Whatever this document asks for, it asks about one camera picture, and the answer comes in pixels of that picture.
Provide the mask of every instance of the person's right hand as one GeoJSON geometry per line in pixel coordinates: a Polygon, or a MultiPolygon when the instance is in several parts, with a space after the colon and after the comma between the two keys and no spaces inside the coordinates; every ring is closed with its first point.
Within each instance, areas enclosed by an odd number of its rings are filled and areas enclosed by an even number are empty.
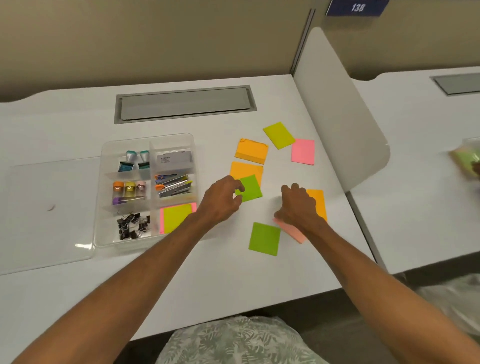
{"type": "Polygon", "coordinates": [[[315,204],[315,199],[308,196],[307,190],[300,188],[297,183],[292,184],[291,188],[283,185],[282,207],[274,216],[298,229],[306,229],[310,224],[318,224],[323,220],[317,215],[315,204]]]}

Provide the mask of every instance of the forearm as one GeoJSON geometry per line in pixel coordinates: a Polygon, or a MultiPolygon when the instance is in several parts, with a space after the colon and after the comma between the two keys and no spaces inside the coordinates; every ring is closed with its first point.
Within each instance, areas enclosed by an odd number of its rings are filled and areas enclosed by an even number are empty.
{"type": "Polygon", "coordinates": [[[304,230],[365,321],[405,361],[478,362],[476,343],[434,306],[385,273],[324,221],[304,230]]]}
{"type": "Polygon", "coordinates": [[[14,363],[112,363],[210,228],[201,216],[189,215],[181,228],[62,316],[14,363]]]}

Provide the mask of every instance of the pink sticky note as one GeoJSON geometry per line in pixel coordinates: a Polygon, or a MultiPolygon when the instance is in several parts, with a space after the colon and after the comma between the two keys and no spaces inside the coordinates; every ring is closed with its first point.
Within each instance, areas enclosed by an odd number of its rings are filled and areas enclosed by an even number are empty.
{"type": "Polygon", "coordinates": [[[288,235],[298,241],[300,244],[307,240],[305,235],[303,235],[301,231],[298,230],[295,226],[287,224],[277,218],[273,218],[273,222],[277,224],[284,232],[286,232],[288,235]]]}
{"type": "MultiPolygon", "coordinates": [[[[196,202],[192,202],[190,205],[192,206],[192,212],[197,211],[196,202]]],[[[165,223],[163,221],[163,209],[164,207],[160,209],[160,231],[159,231],[160,234],[165,234],[165,223]]]]}
{"type": "Polygon", "coordinates": [[[295,139],[292,144],[292,162],[310,164],[315,162],[315,141],[307,139],[295,139]]]}

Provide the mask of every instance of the person's left hand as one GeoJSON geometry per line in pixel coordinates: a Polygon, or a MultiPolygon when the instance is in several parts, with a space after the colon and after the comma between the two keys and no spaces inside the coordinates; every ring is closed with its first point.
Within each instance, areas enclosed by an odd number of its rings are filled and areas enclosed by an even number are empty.
{"type": "Polygon", "coordinates": [[[233,198],[235,190],[245,191],[245,187],[239,180],[235,180],[232,176],[226,176],[218,180],[206,190],[197,213],[206,218],[212,226],[225,221],[241,205],[241,195],[233,198]]]}

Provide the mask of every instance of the desk number 138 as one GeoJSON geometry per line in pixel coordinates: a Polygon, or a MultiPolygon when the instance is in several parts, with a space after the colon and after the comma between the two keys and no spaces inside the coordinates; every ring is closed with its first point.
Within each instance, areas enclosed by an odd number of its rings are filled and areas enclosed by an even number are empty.
{"type": "Polygon", "coordinates": [[[362,12],[365,9],[365,4],[353,4],[353,12],[362,12]]]}

